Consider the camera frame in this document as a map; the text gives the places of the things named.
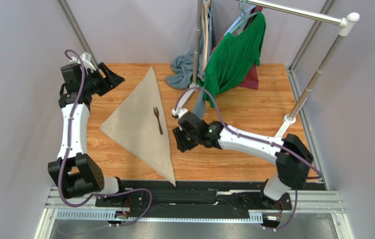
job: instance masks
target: wood surface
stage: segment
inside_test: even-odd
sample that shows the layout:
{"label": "wood surface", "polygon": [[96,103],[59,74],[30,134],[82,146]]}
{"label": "wood surface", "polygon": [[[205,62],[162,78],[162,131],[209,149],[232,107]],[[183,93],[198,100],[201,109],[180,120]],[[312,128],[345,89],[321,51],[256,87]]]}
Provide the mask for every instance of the wood surface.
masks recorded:
{"label": "wood surface", "polygon": [[[172,129],[177,120],[171,116],[171,109],[183,92],[170,87],[166,76],[173,75],[169,64],[107,64],[125,78],[125,82],[106,95],[94,96],[87,125],[88,154],[107,176],[121,179],[163,179],[146,163],[112,141],[99,130],[100,125],[114,112],[124,99],[134,90],[153,67],[158,79],[171,144],[171,157],[176,180],[217,180],[217,181],[263,181],[276,173],[271,163],[231,150],[219,150],[197,146],[181,153],[176,146]],[[282,118],[294,105],[294,99],[287,72],[283,64],[262,64],[257,67],[259,89],[236,87],[217,96],[217,104],[226,123],[241,130],[274,136],[282,124]],[[193,110],[198,92],[185,105]],[[300,118],[289,128],[306,142]],[[215,109],[207,103],[204,120],[210,123],[218,120]]]}

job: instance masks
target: fork handle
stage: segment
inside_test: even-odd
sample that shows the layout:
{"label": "fork handle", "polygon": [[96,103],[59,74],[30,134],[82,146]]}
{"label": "fork handle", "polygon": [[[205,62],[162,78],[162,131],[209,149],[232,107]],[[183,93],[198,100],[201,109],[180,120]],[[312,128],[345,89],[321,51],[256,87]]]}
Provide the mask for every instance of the fork handle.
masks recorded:
{"label": "fork handle", "polygon": [[161,123],[159,122],[159,119],[158,119],[158,125],[159,125],[159,133],[161,133],[161,135],[163,135],[164,132],[162,131],[162,127],[161,127]]}

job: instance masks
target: beige cloth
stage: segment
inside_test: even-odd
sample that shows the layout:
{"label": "beige cloth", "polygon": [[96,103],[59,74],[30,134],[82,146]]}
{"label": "beige cloth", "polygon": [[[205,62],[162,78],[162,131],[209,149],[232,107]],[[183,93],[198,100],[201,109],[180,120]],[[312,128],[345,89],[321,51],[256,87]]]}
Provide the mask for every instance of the beige cloth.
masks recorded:
{"label": "beige cloth", "polygon": [[[153,107],[158,107],[163,135],[159,132]],[[100,130],[175,186],[168,127],[152,67],[127,99],[100,126]]]}

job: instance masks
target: clothing rack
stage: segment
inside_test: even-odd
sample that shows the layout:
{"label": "clothing rack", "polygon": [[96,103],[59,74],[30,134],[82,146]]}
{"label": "clothing rack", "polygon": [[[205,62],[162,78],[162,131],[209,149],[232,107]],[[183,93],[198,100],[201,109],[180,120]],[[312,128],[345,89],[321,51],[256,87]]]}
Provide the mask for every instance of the clothing rack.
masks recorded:
{"label": "clothing rack", "polygon": [[[245,0],[247,3],[262,6],[265,8],[321,21],[330,24],[334,24],[340,26],[341,29],[339,30],[338,36],[336,37],[335,41],[333,42],[332,46],[330,47],[329,51],[327,52],[326,56],[323,58],[320,66],[315,71],[313,77],[309,81],[307,87],[302,92],[301,96],[299,97],[298,101],[296,102],[295,106],[292,108],[289,114],[286,114],[283,118],[283,124],[276,133],[276,137],[282,137],[287,129],[295,124],[296,122],[296,115],[298,114],[299,110],[301,110],[302,106],[304,105],[305,101],[308,98],[309,93],[314,88],[315,84],[317,83],[320,75],[323,73],[324,68],[329,63],[330,59],[332,58],[333,54],[338,49],[339,45],[341,44],[342,40],[349,34],[351,29],[353,28],[354,24],[360,19],[360,15],[356,12],[348,14],[346,18],[335,18],[329,15],[302,10],[294,7],[289,7],[277,3],[272,3],[269,1],[262,1],[262,0]],[[189,87],[198,86],[197,78],[198,78],[198,67],[199,67],[199,40],[201,36],[201,16],[203,11],[203,0],[198,0],[198,11],[196,14],[196,35],[195,35],[195,50],[194,50],[194,62],[193,62],[193,82],[190,84]],[[178,107],[182,107],[187,100],[189,100],[190,96],[193,94],[194,91],[190,91],[189,94],[185,94],[180,100],[180,104]]]}

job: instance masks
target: gray floor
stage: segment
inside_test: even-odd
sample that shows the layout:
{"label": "gray floor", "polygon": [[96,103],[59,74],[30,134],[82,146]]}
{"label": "gray floor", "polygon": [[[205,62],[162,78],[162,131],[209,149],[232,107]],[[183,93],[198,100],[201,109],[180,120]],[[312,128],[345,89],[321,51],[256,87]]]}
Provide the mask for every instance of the gray floor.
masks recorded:
{"label": "gray floor", "polygon": [[[106,225],[103,221],[56,222],[64,233],[80,233]],[[138,222],[125,228],[104,228],[76,237],[52,232],[51,239],[337,239],[330,214],[297,215],[291,224],[278,232],[263,230],[260,225],[229,223],[155,223]]]}

